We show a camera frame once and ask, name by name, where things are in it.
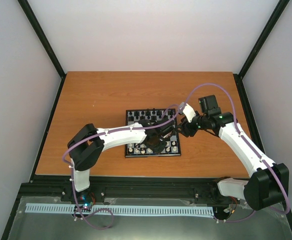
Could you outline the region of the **black silver chess board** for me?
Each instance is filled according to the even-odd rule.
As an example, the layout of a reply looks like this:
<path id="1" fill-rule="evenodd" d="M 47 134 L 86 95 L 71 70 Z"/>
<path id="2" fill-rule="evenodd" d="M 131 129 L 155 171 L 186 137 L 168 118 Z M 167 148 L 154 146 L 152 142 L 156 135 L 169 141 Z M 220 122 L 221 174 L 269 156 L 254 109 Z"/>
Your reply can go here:
<path id="1" fill-rule="evenodd" d="M 126 111 L 125 123 L 131 125 L 143 121 L 150 125 L 158 125 L 172 119 L 175 114 L 176 110 L 173 108 L 130 109 Z M 141 143 L 128 143 L 125 146 L 125 157 L 181 156 L 179 133 L 174 130 L 176 125 L 177 120 L 174 119 L 168 125 L 152 129 L 152 135 Z"/>

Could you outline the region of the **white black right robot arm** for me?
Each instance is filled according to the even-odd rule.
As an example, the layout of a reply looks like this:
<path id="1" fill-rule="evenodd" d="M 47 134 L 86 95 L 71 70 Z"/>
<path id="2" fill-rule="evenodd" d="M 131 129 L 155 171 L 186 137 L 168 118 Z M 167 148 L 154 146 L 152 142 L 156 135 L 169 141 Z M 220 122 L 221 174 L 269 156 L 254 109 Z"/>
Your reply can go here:
<path id="1" fill-rule="evenodd" d="M 222 112 L 214 95 L 198 100 L 201 113 L 182 102 L 178 112 L 183 116 L 178 125 L 185 137 L 205 131 L 220 138 L 235 153 L 246 169 L 249 180 L 224 177 L 217 181 L 221 196 L 244 200 L 255 211 L 280 202 L 288 202 L 289 170 L 276 164 L 247 136 L 234 115 Z"/>

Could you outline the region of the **left black frame post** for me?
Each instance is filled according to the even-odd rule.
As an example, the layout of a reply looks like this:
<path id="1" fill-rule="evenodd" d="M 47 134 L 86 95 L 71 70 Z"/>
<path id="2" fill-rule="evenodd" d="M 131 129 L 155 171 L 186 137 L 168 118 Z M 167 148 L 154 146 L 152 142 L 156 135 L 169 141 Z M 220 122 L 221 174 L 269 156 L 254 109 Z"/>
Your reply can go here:
<path id="1" fill-rule="evenodd" d="M 38 18 L 36 17 L 36 14 L 34 13 L 30 3 L 28 0 L 17 0 L 19 3 L 19 6 L 21 7 L 22 11 L 24 12 L 27 20 L 29 21 L 32 29 L 34 30 L 37 38 L 39 39 L 41 45 L 43 46 L 46 54 L 48 55 L 51 63 L 53 64 L 58 76 L 61 80 L 64 80 L 66 77 L 66 73 L 60 64 L 60 61 L 57 58 L 57 55 L 55 54 L 40 22 L 38 21 Z"/>

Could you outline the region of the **right black frame post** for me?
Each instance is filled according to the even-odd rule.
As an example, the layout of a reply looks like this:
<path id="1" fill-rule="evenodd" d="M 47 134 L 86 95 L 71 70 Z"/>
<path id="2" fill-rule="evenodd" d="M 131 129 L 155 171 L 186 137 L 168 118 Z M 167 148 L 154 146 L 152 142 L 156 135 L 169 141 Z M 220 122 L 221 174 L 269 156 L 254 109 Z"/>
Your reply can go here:
<path id="1" fill-rule="evenodd" d="M 284 12 L 285 8 L 289 4 L 290 0 L 279 0 L 276 4 L 274 10 L 272 11 L 269 19 L 267 20 L 264 28 L 262 29 L 259 37 L 257 38 L 253 48 L 251 49 L 249 55 L 247 56 L 243 66 L 241 67 L 238 77 L 240 80 L 243 80 L 247 72 L 249 71 L 251 65 L 253 64 L 254 60 L 256 59 L 258 53 L 262 49 L 264 43 L 268 39 L 270 33 L 272 32 L 273 28 L 275 27 L 276 23 L 280 19 L 282 13 Z"/>

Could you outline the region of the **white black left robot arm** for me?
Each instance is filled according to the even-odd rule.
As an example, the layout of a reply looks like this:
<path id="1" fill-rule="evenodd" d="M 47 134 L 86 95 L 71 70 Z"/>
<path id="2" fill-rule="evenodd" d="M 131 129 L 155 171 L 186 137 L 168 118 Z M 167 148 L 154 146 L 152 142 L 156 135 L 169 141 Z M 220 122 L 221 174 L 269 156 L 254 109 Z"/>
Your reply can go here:
<path id="1" fill-rule="evenodd" d="M 173 119 L 167 117 L 158 121 L 142 119 L 115 128 L 96 128 L 92 123 L 85 125 L 67 144 L 67 151 L 63 155 L 70 157 L 72 195 L 81 202 L 89 198 L 90 169 L 102 152 L 132 144 L 143 145 L 145 149 L 160 154 L 173 131 Z"/>

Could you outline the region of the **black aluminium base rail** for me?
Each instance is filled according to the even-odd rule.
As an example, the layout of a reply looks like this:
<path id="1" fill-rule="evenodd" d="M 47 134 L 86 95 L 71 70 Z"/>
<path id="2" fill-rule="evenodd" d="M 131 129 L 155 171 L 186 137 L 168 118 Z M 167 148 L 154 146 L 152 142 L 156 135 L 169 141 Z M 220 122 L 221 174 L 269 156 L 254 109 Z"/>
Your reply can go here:
<path id="1" fill-rule="evenodd" d="M 23 183 L 17 196 L 59 197 L 74 203 L 83 194 L 93 193 L 95 202 L 109 204 L 111 199 L 168 199 L 189 200 L 213 207 L 226 206 L 235 199 L 233 193 L 222 196 L 218 178 L 149 178 L 149 177 L 90 177 L 88 189 L 73 193 L 66 176 L 37 175 Z"/>

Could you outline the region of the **black frame post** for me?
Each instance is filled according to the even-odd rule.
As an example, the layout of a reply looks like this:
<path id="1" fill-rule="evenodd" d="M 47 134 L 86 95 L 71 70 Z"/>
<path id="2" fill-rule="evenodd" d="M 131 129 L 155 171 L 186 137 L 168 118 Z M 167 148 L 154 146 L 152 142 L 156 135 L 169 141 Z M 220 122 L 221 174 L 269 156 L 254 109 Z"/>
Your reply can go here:
<path id="1" fill-rule="evenodd" d="M 28 0 L 17 0 L 19 3 L 19 6 L 21 7 L 22 11 L 24 12 L 27 20 L 29 21 L 32 29 L 34 30 L 37 38 L 39 39 L 41 45 L 43 46 L 46 54 L 48 55 L 51 63 L 53 64 L 58 76 L 61 80 L 64 80 L 66 77 L 66 73 L 60 64 L 60 61 L 57 58 L 57 55 L 55 54 L 40 22 L 38 21 L 38 18 L 36 17 L 36 14 L 34 13 L 30 3 Z"/>
<path id="2" fill-rule="evenodd" d="M 238 77 L 240 80 L 243 80 L 247 72 L 249 71 L 251 65 L 253 64 L 254 60 L 256 59 L 258 53 L 262 49 L 264 43 L 268 39 L 270 33 L 272 32 L 273 28 L 275 27 L 276 23 L 280 19 L 282 13 L 284 12 L 285 8 L 289 4 L 290 0 L 279 0 L 276 4 L 274 10 L 272 11 L 269 19 L 267 20 L 264 28 L 262 29 L 259 37 L 257 38 L 253 48 L 251 49 L 249 55 L 247 56 L 243 66 L 241 67 Z"/>

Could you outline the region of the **small electronics board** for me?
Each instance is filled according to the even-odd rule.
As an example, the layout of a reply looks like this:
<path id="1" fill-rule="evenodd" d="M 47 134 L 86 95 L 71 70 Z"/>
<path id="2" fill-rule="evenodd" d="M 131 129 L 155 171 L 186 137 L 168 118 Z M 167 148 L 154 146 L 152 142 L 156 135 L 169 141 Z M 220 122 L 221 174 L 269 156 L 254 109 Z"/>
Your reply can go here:
<path id="1" fill-rule="evenodd" d="M 85 210 L 91 209 L 96 204 L 95 195 L 92 192 L 82 194 L 79 199 L 83 202 L 82 207 Z"/>

